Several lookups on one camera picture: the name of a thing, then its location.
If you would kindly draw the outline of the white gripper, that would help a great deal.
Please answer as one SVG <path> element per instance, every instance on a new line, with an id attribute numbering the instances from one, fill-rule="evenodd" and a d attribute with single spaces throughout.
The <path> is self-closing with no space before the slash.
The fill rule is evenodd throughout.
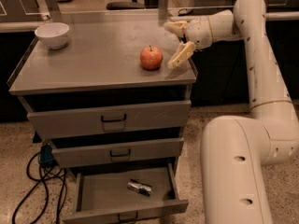
<path id="1" fill-rule="evenodd" d="M 186 21 L 168 21 L 164 29 L 178 37 L 186 36 L 188 42 L 180 42 L 175 54 L 167 63 L 169 68 L 179 67 L 192 57 L 196 49 L 201 50 L 212 45 L 212 33 L 207 17 L 200 17 L 189 23 Z"/>

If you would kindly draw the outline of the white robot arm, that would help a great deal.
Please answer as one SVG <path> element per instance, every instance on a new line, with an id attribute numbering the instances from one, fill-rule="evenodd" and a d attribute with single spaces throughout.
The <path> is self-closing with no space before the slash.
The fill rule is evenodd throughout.
<path id="1" fill-rule="evenodd" d="M 236 0 L 231 10 L 164 26 L 182 40 L 171 68 L 218 41 L 241 39 L 245 45 L 250 115 L 215 118 L 202 134 L 206 224 L 273 224 L 262 168 L 288 160 L 299 148 L 299 120 L 265 22 L 264 0 Z"/>

